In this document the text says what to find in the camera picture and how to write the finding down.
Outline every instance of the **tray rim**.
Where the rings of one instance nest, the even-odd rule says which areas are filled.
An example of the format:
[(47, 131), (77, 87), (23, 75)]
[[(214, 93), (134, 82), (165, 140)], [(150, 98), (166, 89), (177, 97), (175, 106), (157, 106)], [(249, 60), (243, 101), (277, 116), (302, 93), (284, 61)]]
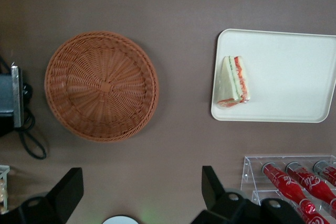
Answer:
[(248, 33), (252, 32), (252, 33), (261, 33), (261, 34), (284, 34), (284, 35), (298, 35), (298, 36), (330, 37), (330, 38), (333, 38), (333, 39), (336, 40), (336, 35), (290, 33), (290, 32), (284, 32), (284, 31), (265, 31), (265, 30), (237, 29), (237, 28), (227, 28), (227, 29), (223, 30), (218, 35), (217, 46), (216, 46), (215, 71), (214, 71), (213, 90), (212, 90), (212, 97), (211, 97), (211, 115), (214, 119), (216, 119), (218, 121), (226, 121), (226, 122), (321, 123), (328, 117), (329, 112), (330, 112), (332, 99), (333, 99), (333, 95), (334, 95), (334, 91), (335, 91), (336, 78), (334, 79), (333, 84), (332, 84), (332, 95), (331, 95), (330, 102), (327, 103), (328, 109), (326, 109), (326, 115), (325, 116), (323, 115), (323, 117), (320, 120), (317, 120), (317, 121), (286, 120), (286, 121), (284, 121), (284, 120), (262, 120), (262, 119), (253, 120), (253, 119), (222, 119), (222, 118), (219, 118), (216, 115), (216, 113), (214, 113), (214, 106), (216, 105), (214, 103), (214, 95), (215, 95), (215, 84), (216, 84), (216, 74), (217, 74), (217, 58), (218, 58), (218, 51), (219, 51), (218, 42), (221, 40), (223, 35), (225, 33), (229, 32), (229, 31), (242, 31), (242, 32), (248, 32)]

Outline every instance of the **white tray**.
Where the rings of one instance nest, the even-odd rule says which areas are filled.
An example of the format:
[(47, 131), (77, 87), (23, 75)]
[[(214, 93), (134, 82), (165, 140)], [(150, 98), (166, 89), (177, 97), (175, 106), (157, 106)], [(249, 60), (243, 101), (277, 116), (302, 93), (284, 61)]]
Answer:
[[(225, 56), (242, 56), (251, 99), (217, 102)], [(211, 113), (220, 121), (318, 123), (329, 114), (336, 81), (336, 36), (227, 29), (217, 43)]]

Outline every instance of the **white circular object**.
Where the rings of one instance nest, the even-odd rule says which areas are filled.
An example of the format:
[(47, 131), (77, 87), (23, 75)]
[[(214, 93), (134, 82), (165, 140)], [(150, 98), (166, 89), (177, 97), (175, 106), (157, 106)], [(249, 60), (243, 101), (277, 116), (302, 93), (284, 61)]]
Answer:
[(114, 216), (104, 221), (103, 224), (139, 224), (139, 223), (127, 216)]

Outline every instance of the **coca-cola logo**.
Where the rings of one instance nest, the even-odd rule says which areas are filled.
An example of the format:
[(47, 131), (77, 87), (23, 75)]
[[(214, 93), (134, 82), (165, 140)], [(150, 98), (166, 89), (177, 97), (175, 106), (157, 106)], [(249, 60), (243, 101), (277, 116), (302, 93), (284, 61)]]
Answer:
[(279, 177), (275, 177), (274, 178), (274, 184), (278, 187), (279, 183), (280, 183), (280, 179), (282, 179), (283, 181), (286, 182), (286, 185), (290, 185), (290, 184), (295, 184), (295, 182), (291, 179), (291, 177), (286, 176), (286, 175), (280, 175)]
[(324, 224), (324, 220), (319, 216), (315, 216), (311, 221), (308, 222), (308, 224)]
[(318, 177), (315, 177), (313, 175), (308, 176), (307, 178), (302, 179), (302, 182), (309, 187), (310, 190), (313, 189), (313, 186), (317, 185), (321, 182), (321, 180)]

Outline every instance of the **sandwich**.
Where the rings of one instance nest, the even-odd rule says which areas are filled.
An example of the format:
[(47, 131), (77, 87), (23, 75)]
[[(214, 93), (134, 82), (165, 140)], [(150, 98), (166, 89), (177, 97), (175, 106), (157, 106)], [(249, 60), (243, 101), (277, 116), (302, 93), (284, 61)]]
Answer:
[(246, 103), (249, 99), (245, 68), (241, 56), (224, 57), (217, 104), (222, 107), (231, 107), (239, 103)]

